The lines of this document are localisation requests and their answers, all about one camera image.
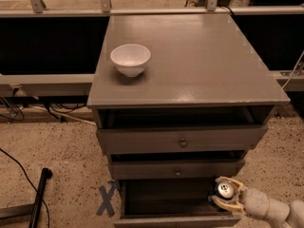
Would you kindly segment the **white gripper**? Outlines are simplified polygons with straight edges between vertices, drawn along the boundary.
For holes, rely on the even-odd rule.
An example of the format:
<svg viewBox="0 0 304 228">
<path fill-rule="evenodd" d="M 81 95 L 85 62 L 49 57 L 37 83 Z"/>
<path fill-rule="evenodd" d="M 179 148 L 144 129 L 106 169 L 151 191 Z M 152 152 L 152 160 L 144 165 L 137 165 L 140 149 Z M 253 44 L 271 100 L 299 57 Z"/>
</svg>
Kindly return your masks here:
<svg viewBox="0 0 304 228">
<path fill-rule="evenodd" d="M 235 188 L 235 196 L 243 191 L 239 198 L 233 197 L 226 200 L 218 196 L 212 196 L 212 202 L 219 208 L 233 212 L 245 214 L 247 217 L 258 220 L 266 220 L 270 211 L 270 197 L 255 188 L 247 188 L 242 182 L 227 178 L 216 178 L 216 184 L 220 181 L 229 181 Z"/>
</svg>

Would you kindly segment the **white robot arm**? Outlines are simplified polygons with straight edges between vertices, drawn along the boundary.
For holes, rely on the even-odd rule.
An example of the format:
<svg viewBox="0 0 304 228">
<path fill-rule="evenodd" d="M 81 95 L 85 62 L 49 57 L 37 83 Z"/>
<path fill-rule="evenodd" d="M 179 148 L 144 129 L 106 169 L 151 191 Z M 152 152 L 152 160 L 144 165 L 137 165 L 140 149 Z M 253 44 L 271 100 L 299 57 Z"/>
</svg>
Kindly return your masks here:
<svg viewBox="0 0 304 228">
<path fill-rule="evenodd" d="M 263 220 L 272 228 L 304 228 L 302 200 L 294 200 L 287 204 L 227 177 L 218 177 L 215 182 L 214 190 L 208 195 L 211 205 L 241 213 L 251 219 Z"/>
</svg>

